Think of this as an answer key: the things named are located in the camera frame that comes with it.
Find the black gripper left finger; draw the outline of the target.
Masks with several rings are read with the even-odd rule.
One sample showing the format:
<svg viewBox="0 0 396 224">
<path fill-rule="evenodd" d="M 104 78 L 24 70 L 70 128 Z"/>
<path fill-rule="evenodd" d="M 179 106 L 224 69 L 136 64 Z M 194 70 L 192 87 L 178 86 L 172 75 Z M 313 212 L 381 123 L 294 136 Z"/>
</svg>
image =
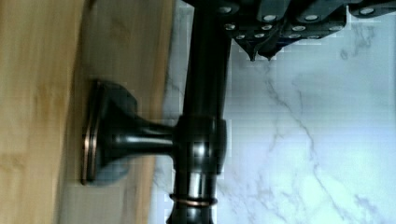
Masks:
<svg viewBox="0 0 396 224">
<path fill-rule="evenodd" d="M 270 60 L 286 21 L 286 0 L 219 0 L 218 16 L 227 35 L 254 61 Z"/>
</svg>

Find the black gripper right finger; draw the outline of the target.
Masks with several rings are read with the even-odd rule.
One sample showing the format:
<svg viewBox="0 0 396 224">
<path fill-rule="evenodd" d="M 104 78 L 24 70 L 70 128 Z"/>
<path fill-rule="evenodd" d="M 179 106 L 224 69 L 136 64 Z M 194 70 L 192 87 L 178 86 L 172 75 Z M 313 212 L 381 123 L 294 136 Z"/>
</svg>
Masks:
<svg viewBox="0 0 396 224">
<path fill-rule="evenodd" d="M 271 26 L 257 52 L 271 59 L 300 39 L 318 39 L 342 30 L 347 12 L 371 19 L 395 11 L 395 0 L 260 0 L 257 17 Z"/>
</svg>

